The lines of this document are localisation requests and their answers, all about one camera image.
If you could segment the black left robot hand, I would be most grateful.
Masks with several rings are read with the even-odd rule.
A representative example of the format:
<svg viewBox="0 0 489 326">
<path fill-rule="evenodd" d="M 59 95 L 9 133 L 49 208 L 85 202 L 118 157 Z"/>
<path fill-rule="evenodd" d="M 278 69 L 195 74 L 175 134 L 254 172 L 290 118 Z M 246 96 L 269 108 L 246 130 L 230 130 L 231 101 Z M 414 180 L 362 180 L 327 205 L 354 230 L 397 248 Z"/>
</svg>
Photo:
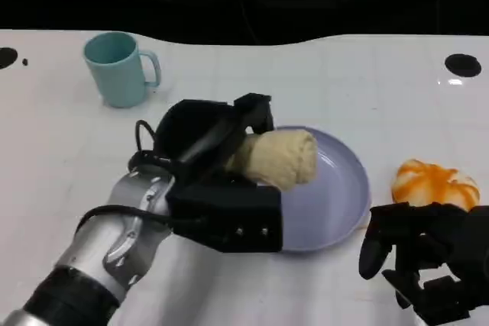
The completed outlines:
<svg viewBox="0 0 489 326">
<path fill-rule="evenodd" d="M 164 115 L 154 138 L 154 152 L 170 162 L 180 185 L 220 171 L 247 137 L 274 129 L 271 97 L 248 93 L 227 102 L 184 99 Z"/>
</svg>

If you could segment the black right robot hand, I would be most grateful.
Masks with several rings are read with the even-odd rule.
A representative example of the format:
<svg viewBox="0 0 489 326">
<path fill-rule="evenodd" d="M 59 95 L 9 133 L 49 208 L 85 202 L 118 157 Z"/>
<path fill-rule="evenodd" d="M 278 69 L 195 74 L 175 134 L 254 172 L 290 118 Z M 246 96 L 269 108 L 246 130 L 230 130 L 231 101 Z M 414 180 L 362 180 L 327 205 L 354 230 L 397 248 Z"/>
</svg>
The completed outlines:
<svg viewBox="0 0 489 326">
<path fill-rule="evenodd" d="M 412 307 L 427 325 L 469 318 L 488 304 L 488 207 L 376 206 L 358 271 L 363 279 L 381 273 L 398 305 Z"/>
</svg>

